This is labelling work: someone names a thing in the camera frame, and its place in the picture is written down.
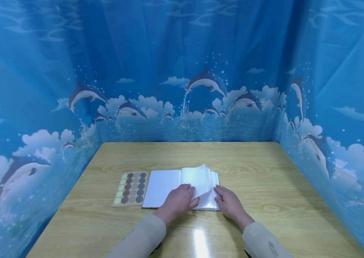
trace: white book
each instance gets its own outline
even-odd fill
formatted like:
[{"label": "white book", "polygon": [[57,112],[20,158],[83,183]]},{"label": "white book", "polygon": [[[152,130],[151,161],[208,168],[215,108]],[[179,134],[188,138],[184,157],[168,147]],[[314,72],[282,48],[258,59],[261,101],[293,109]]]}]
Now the white book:
[{"label": "white book", "polygon": [[142,208],[156,209],[165,202],[171,190],[181,184],[190,184],[196,188],[192,200],[200,196],[195,210],[219,211],[214,186],[219,184],[219,175],[210,171],[204,164],[197,168],[182,168],[180,170],[152,171],[146,189]]}]

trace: table surface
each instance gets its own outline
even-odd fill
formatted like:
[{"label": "table surface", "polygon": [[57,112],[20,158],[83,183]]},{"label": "table surface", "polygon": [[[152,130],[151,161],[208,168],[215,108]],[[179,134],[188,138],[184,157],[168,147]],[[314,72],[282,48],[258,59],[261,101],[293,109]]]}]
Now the table surface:
[{"label": "table surface", "polygon": [[[364,251],[274,142],[105,143],[29,253],[105,257],[153,210],[112,207],[122,173],[195,167],[219,173],[252,217],[296,258],[356,258]],[[244,257],[241,232],[221,212],[192,211],[150,257]]]}]

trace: sleeve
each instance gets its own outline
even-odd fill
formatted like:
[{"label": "sleeve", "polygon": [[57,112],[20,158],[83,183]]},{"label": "sleeve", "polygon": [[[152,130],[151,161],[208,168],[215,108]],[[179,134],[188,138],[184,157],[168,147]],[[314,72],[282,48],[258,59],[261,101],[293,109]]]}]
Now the sleeve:
[{"label": "sleeve", "polygon": [[117,245],[108,258],[146,258],[166,235],[165,223],[155,215],[148,215]]},{"label": "sleeve", "polygon": [[242,234],[245,252],[251,258],[293,258],[267,228],[259,222],[247,225]]}]

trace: blue curtain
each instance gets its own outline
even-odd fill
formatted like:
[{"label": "blue curtain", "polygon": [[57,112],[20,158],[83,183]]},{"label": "blue curtain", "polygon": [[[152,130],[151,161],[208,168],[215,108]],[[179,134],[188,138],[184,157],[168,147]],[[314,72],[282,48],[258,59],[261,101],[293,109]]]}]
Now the blue curtain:
[{"label": "blue curtain", "polygon": [[277,141],[364,248],[364,1],[0,0],[0,256],[111,141]]}]

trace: person's right hand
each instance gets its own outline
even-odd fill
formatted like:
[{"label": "person's right hand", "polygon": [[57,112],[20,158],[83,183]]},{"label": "person's right hand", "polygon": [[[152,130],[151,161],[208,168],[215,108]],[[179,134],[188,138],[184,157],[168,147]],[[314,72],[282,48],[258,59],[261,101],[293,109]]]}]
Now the person's right hand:
[{"label": "person's right hand", "polygon": [[247,214],[244,207],[242,207],[241,201],[239,201],[238,196],[236,196],[233,191],[220,185],[216,185],[214,190],[222,197],[222,199],[219,198],[219,196],[215,197],[219,209],[226,217],[232,219],[239,226],[241,231],[244,231],[246,226],[250,223],[255,222],[255,220]]}]

